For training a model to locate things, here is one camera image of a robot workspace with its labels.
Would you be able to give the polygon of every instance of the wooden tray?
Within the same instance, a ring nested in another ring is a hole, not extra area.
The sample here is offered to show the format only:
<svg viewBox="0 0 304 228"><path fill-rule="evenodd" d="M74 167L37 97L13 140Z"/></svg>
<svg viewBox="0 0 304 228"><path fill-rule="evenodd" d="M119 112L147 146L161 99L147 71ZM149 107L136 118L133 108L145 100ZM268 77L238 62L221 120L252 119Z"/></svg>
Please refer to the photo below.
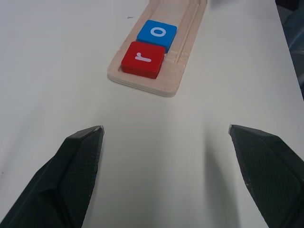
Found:
<svg viewBox="0 0 304 228"><path fill-rule="evenodd" d="M180 86L206 5L207 0L150 0L114 56L108 68L109 79L157 95L174 96ZM178 28L156 79L124 73L120 68L129 45L136 40L138 33L149 19L175 25Z"/></svg>

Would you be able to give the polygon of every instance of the red block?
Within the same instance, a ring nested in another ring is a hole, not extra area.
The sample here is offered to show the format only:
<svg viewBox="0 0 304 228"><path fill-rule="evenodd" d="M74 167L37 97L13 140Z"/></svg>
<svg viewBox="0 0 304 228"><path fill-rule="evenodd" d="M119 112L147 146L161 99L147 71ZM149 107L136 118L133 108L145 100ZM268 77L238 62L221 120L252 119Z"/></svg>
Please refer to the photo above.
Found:
<svg viewBox="0 0 304 228"><path fill-rule="evenodd" d="M165 47L134 41L122 60L122 71L156 79L165 54Z"/></svg>

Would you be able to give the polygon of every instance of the table surface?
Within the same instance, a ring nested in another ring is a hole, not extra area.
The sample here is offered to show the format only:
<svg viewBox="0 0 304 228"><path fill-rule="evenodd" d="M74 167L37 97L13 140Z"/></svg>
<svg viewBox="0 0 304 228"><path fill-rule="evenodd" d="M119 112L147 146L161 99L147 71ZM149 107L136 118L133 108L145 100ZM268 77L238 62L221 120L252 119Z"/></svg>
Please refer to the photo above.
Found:
<svg viewBox="0 0 304 228"><path fill-rule="evenodd" d="M145 0L0 3L0 220L63 140L104 125L85 228L266 228L229 125L304 158L304 103L274 0L210 0L180 88L110 81Z"/></svg>

